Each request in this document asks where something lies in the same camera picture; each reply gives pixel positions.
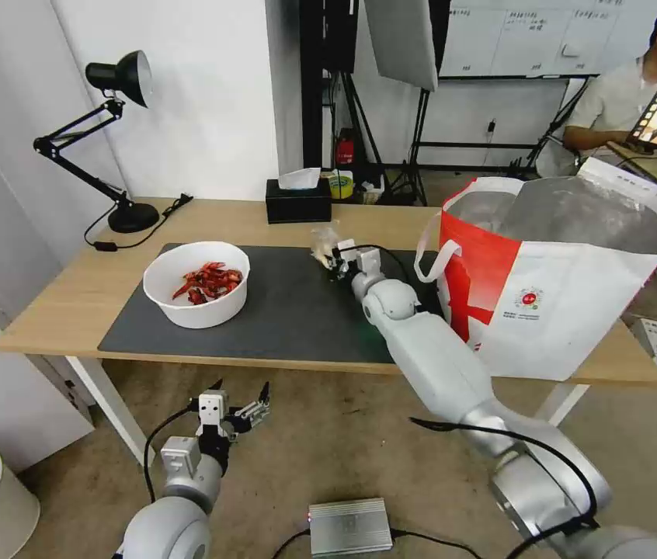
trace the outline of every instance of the lamp arm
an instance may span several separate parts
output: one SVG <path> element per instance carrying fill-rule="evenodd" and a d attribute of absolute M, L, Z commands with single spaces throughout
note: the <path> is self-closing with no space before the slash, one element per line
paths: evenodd
<path fill-rule="evenodd" d="M 81 116 L 77 120 L 73 120 L 72 122 L 70 122 L 66 126 L 63 126 L 59 130 L 55 130 L 54 132 L 48 134 L 47 136 L 38 137 L 36 140 L 33 141 L 33 148 L 38 153 L 42 154 L 45 158 L 50 159 L 51 161 L 53 161 L 54 163 L 56 163 L 66 171 L 69 171 L 70 173 L 78 177 L 78 179 L 87 182 L 94 189 L 101 192 L 101 194 L 108 196 L 111 200 L 114 200 L 120 206 L 126 207 L 126 206 L 130 206 L 131 202 L 127 198 L 127 194 L 122 189 L 110 185 L 108 182 L 103 181 L 98 177 L 91 175 L 87 171 L 78 167 L 72 161 L 69 161 L 68 159 L 63 157 L 60 153 L 63 149 L 73 145 L 77 141 L 82 140 L 84 137 L 90 136 L 94 132 L 108 126 L 112 122 L 116 122 L 118 119 L 121 118 L 123 114 L 123 107 L 124 107 L 124 101 L 122 101 L 121 99 L 116 99 L 116 98 L 109 99 L 101 106 Z M 106 120 L 96 124 L 94 127 L 90 127 L 87 130 L 68 133 L 68 130 L 71 130 L 72 128 L 78 126 L 79 124 L 85 122 L 86 120 L 93 118 L 95 115 L 102 113 L 104 110 L 107 110 L 111 114 L 110 118 L 107 118 Z"/>

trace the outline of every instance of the black lamp shade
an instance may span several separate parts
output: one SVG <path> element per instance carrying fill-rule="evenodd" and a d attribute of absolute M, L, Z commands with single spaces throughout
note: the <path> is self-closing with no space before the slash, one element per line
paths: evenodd
<path fill-rule="evenodd" d="M 141 50 L 130 52 L 116 64 L 91 62 L 85 76 L 93 87 L 101 91 L 121 91 L 132 101 L 148 106 L 152 94 L 152 74 L 148 58 Z"/>

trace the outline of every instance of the person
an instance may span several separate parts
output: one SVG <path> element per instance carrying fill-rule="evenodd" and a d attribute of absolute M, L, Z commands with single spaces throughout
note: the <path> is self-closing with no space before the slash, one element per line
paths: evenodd
<path fill-rule="evenodd" d="M 623 143 L 657 92 L 657 20 L 644 56 L 596 78 L 575 105 L 564 147 L 579 151 Z"/>

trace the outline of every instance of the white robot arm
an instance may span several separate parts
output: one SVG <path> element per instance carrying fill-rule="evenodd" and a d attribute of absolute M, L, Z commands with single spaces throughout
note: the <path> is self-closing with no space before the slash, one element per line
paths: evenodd
<path fill-rule="evenodd" d="M 259 398 L 230 408 L 218 382 L 192 401 L 200 427 L 196 436 L 169 437 L 160 451 L 166 480 L 163 496 L 138 512 L 127 526 L 123 559 L 204 559 L 210 549 L 208 516 L 228 470 L 230 445 L 269 414 L 269 383 Z"/>
<path fill-rule="evenodd" d="M 367 320 L 383 335 L 391 357 L 429 411 L 470 428 L 464 434 L 474 446 L 499 459 L 492 492 L 525 541 L 542 538 L 565 559 L 657 557 L 657 537 L 638 529 L 584 522 L 559 529 L 608 504 L 610 488 L 600 472 L 553 425 L 499 402 L 490 373 L 450 326 L 424 311 L 407 283 L 385 278 L 377 249 L 359 252 L 353 246 L 352 240 L 339 243 L 325 262 L 337 277 L 351 279 Z M 492 432 L 498 430 L 523 437 Z M 515 549 L 510 557 L 526 548 Z"/>

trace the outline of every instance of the bag handle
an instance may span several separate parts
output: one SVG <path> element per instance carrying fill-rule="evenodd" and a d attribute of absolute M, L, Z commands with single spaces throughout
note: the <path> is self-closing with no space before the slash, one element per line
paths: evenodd
<path fill-rule="evenodd" d="M 427 249 L 427 241 L 429 240 L 429 236 L 432 233 L 432 226 L 435 223 L 435 218 L 442 216 L 443 212 L 452 205 L 451 202 L 452 200 L 445 202 L 442 209 L 430 218 L 430 220 L 427 222 L 427 225 L 424 227 L 422 237 L 419 238 L 419 243 L 416 246 L 414 271 L 416 272 L 416 277 L 422 283 L 432 283 L 433 281 L 437 280 L 437 278 L 443 275 L 445 266 L 447 266 L 447 263 L 450 261 L 450 259 L 453 258 L 454 255 L 461 256 L 463 254 L 463 249 L 458 243 L 453 240 L 448 240 L 440 249 L 440 252 L 435 258 L 435 262 L 433 262 L 427 274 L 425 274 L 422 269 L 419 268 L 419 263 L 422 261 L 422 257 L 424 256 L 424 251 Z"/>

